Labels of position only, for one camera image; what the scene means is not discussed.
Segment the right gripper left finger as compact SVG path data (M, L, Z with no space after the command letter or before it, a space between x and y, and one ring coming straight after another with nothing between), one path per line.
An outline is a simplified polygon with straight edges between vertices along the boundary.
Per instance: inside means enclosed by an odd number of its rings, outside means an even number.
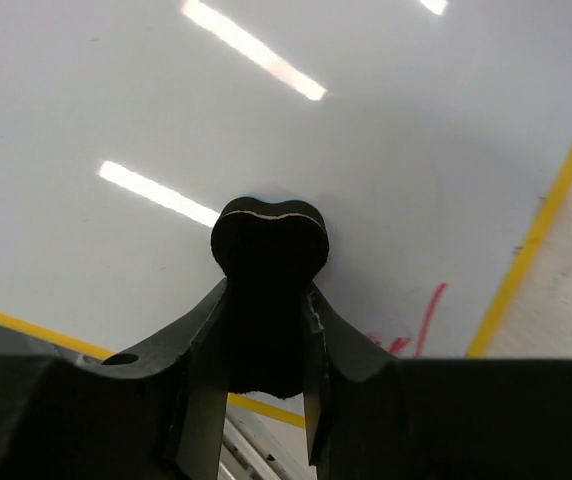
M227 298L99 364L0 355L0 479L216 478Z

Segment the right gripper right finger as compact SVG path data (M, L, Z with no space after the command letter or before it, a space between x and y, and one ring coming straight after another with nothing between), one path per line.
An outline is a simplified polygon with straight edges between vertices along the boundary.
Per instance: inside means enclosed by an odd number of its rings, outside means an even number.
M572 360L395 357L301 298L321 479L572 479Z

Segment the black bone-shaped eraser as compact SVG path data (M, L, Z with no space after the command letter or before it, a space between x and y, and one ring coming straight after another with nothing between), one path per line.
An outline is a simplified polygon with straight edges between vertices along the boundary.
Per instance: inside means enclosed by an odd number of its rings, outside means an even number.
M330 250L321 213L301 200L236 198L222 210L210 244L226 277L230 391L280 399L299 395L304 370L300 298Z

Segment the yellow framed whiteboard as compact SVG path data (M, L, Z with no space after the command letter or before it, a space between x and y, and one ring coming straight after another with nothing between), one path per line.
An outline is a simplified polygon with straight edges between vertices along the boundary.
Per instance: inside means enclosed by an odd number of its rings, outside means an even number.
M572 1L0 1L0 325L72 350L192 308L249 195L372 339L481 355L571 181Z

